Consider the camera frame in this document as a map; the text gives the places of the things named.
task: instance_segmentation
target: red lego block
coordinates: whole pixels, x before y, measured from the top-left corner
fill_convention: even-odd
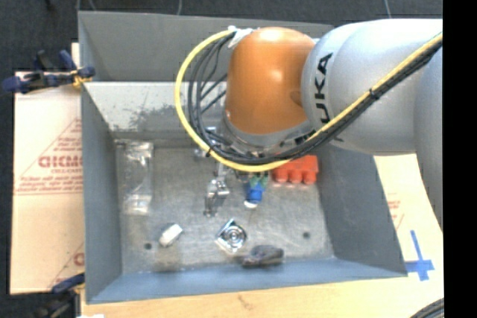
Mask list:
[[[278,183],[313,184],[318,172],[318,158],[315,155],[305,155],[273,169],[272,177]]]

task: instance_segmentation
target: plastic bag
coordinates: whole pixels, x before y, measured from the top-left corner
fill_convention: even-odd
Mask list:
[[[118,184],[125,214],[148,214],[153,196],[154,145],[148,141],[120,140]]]

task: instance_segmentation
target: blue tape cross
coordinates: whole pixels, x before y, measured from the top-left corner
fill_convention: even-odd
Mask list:
[[[420,281],[427,281],[429,279],[428,271],[434,270],[434,265],[431,260],[424,260],[423,254],[420,252],[419,243],[415,231],[411,231],[412,241],[417,253],[417,261],[406,261],[405,268],[408,273],[416,272]]]

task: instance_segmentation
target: gray bin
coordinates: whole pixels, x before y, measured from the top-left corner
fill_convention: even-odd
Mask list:
[[[82,65],[98,73],[82,94],[88,303],[406,275],[375,163],[365,154],[322,147],[316,185],[270,184],[255,211],[244,209],[243,186],[231,179],[218,214],[203,215],[215,163],[194,157],[175,114],[172,81],[182,60],[228,25],[282,25],[312,37],[330,26],[107,12],[80,12],[79,22]],[[116,139],[154,143],[147,216],[121,213]],[[214,242],[232,217],[249,235],[237,255]],[[184,233],[163,248],[157,241],[167,223]],[[284,262],[244,269],[240,257],[258,244],[282,247]]]

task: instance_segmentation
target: yellow cable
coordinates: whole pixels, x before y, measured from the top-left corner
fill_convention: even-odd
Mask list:
[[[210,150],[210,146],[204,142],[200,136],[192,129],[192,126],[189,124],[187,121],[187,117],[182,109],[182,106],[180,104],[180,86],[182,84],[182,80],[184,78],[184,74],[186,73],[187,68],[193,61],[193,59],[209,44],[212,44],[213,42],[221,39],[222,37],[228,36],[232,33],[233,31],[222,31],[219,32],[215,35],[212,35],[208,39],[205,39],[203,42],[201,42],[199,45],[197,45],[191,53],[186,57],[184,60],[182,66],[179,69],[179,73],[177,73],[177,79],[176,79],[176,85],[174,89],[174,102],[176,106],[176,111],[177,115],[179,116],[181,124],[184,126],[186,129],[187,133],[191,136],[191,138],[194,140],[198,146],[204,150],[209,152],[212,158],[215,160],[219,161],[220,163],[226,165],[227,167],[233,168],[238,171],[246,171],[246,172],[260,172],[260,171],[268,171],[271,170],[272,168],[279,167],[280,165],[285,164],[288,162],[288,160],[283,160],[283,161],[278,161],[278,162],[273,162],[273,163],[268,163],[266,165],[241,165],[239,163],[232,162],[228,159],[225,159],[218,155],[215,151]]]
[[[199,45],[197,45],[186,57],[182,66],[179,69],[179,73],[177,74],[175,89],[174,89],[174,102],[176,106],[177,115],[179,116],[181,124],[186,129],[187,133],[191,136],[194,142],[204,151],[210,152],[210,155],[215,160],[219,161],[220,163],[226,165],[227,167],[233,168],[237,171],[245,171],[245,172],[262,172],[262,171],[269,171],[274,168],[277,168],[281,165],[284,165],[287,162],[290,162],[290,159],[284,159],[272,163],[268,163],[266,165],[243,165],[240,163],[235,163],[230,161],[229,159],[225,159],[222,156],[218,155],[214,150],[211,150],[211,147],[204,142],[200,136],[194,131],[190,123],[187,121],[187,117],[184,114],[182,106],[180,104],[180,87],[182,85],[182,80],[184,78],[184,74],[186,73],[187,68],[190,66],[193,59],[209,44],[221,39],[222,37],[228,36],[233,31],[222,31],[218,32],[210,36],[209,38],[205,39]],[[436,35],[434,38],[429,40],[426,44],[418,48],[415,52],[407,56],[398,66],[396,66],[392,71],[390,71],[387,75],[385,75],[381,80],[379,80],[370,90],[366,91],[359,97],[356,101],[350,104],[346,109],[340,112],[336,117],[334,117],[331,121],[329,121],[326,125],[321,127],[317,132],[315,132],[312,136],[310,136],[307,141],[310,139],[315,138],[320,133],[328,130],[330,127],[337,124],[341,119],[346,117],[353,109],[355,109],[362,101],[364,101],[367,97],[370,96],[371,92],[377,90],[383,83],[390,80],[393,76],[395,76],[399,71],[405,69],[410,63],[412,63],[418,56],[422,55],[429,46],[439,43],[443,38],[443,34],[440,33]]]

